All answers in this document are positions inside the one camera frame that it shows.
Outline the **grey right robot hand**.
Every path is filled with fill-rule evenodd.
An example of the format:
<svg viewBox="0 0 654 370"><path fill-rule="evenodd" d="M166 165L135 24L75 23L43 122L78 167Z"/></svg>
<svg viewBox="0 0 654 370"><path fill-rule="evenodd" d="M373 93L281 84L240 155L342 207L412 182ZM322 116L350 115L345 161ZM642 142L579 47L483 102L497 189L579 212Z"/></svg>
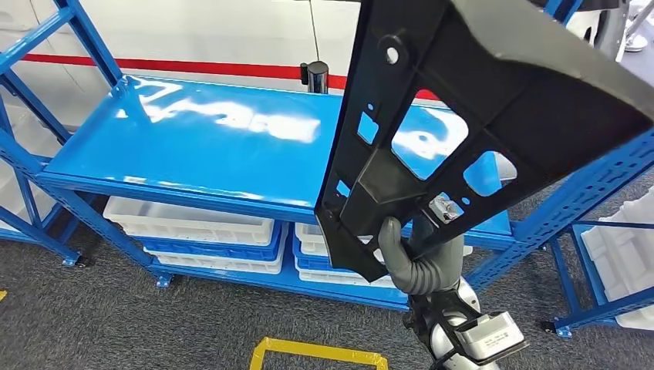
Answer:
<svg viewBox="0 0 654 370"><path fill-rule="evenodd" d="M428 252L411 260L402 243L402 225L395 217L387 217L378 234L378 244L386 269L395 284L408 295L424 295L456 288L463 268L464 236L446 243L429 244L426 239L436 233L435 225L417 214L408 240L410 247L425 247Z"/></svg>

